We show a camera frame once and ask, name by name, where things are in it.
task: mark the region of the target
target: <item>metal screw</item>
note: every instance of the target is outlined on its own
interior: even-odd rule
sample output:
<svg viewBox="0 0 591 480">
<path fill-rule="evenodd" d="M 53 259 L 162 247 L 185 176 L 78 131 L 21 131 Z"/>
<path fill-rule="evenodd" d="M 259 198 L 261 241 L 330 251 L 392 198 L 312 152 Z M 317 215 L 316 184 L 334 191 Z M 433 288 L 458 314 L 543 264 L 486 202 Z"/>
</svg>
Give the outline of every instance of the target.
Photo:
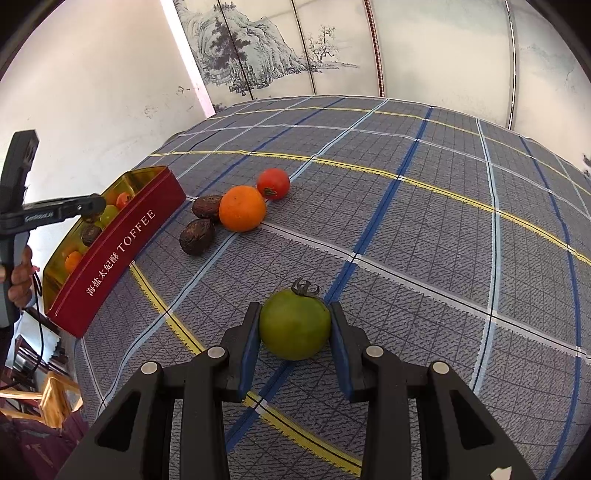
<svg viewBox="0 0 591 480">
<path fill-rule="evenodd" d="M 213 346 L 207 351 L 207 354 L 211 358 L 220 358 L 224 353 L 226 353 L 226 351 L 221 346 Z"/>
<path fill-rule="evenodd" d="M 158 369 L 156 362 L 146 362 L 142 365 L 142 373 L 145 375 L 151 375 Z"/>
<path fill-rule="evenodd" d="M 374 358 L 380 358 L 384 354 L 384 349 L 378 345 L 370 345 L 365 349 L 365 353 Z"/>
<path fill-rule="evenodd" d="M 440 375 L 445 375 L 446 373 L 449 373 L 449 365 L 445 362 L 435 362 L 433 364 L 433 371 Z"/>
</svg>

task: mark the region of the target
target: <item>human hand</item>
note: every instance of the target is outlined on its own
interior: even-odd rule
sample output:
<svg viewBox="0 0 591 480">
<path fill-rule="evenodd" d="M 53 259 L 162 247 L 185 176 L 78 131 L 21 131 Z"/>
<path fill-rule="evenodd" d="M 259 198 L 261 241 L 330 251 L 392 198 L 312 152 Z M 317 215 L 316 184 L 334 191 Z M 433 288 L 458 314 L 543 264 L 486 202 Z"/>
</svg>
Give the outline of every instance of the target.
<svg viewBox="0 0 591 480">
<path fill-rule="evenodd" d="M 12 270 L 12 287 L 8 290 L 8 300 L 20 309 L 25 308 L 33 296 L 31 291 L 31 275 L 33 274 L 33 266 L 31 265 L 32 257 L 33 252 L 27 245 L 22 252 L 22 263 Z M 5 278 L 6 270 L 0 265 L 0 283 L 4 282 Z"/>
</svg>

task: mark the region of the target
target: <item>triangular cutout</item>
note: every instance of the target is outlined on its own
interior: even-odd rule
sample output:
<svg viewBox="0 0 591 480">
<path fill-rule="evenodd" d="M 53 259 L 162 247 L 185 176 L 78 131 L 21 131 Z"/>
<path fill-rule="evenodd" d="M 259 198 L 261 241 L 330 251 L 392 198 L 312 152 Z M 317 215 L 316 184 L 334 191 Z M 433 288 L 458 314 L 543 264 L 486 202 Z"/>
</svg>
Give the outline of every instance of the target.
<svg viewBox="0 0 591 480">
<path fill-rule="evenodd" d="M 127 451 L 131 442 L 131 433 L 134 429 L 140 398 L 139 392 L 130 393 L 96 439 L 99 446 L 119 452 Z"/>
<path fill-rule="evenodd" d="M 462 446 L 466 450 L 472 450 L 492 444 L 495 438 L 462 394 L 458 390 L 452 390 L 450 395 Z"/>
</svg>

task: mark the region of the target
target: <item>green tomato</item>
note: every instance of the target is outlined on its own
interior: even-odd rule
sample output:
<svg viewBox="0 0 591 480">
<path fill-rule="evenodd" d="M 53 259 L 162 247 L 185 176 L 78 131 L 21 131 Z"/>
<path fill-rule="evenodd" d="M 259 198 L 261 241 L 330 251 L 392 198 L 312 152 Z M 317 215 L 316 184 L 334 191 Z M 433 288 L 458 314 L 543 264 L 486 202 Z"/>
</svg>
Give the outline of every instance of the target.
<svg viewBox="0 0 591 480">
<path fill-rule="evenodd" d="M 265 346 L 285 360 L 318 353 L 330 336 L 330 312 L 320 299 L 290 288 L 271 295 L 261 309 L 259 334 Z"/>
<path fill-rule="evenodd" d="M 103 224 L 103 226 L 107 226 L 113 221 L 118 213 L 119 210 L 115 205 L 107 205 L 105 211 L 100 216 L 100 222 Z"/>
</svg>

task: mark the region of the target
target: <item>red tomato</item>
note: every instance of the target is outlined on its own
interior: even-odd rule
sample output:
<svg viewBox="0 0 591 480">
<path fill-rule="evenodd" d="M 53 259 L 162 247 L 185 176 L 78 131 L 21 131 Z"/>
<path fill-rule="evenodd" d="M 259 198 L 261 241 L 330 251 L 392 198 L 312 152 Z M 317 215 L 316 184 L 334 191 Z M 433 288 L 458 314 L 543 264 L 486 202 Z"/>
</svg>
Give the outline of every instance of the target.
<svg viewBox="0 0 591 480">
<path fill-rule="evenodd" d="M 290 190 L 290 178 L 279 168 L 269 168 L 256 181 L 256 189 L 269 200 L 280 200 Z"/>
<path fill-rule="evenodd" d="M 117 197 L 117 201 L 115 202 L 115 206 L 121 210 L 123 209 L 123 207 L 125 205 L 127 205 L 129 203 L 129 201 L 131 200 L 131 195 L 127 192 L 123 192 L 121 194 L 119 194 L 119 196 Z"/>
</svg>

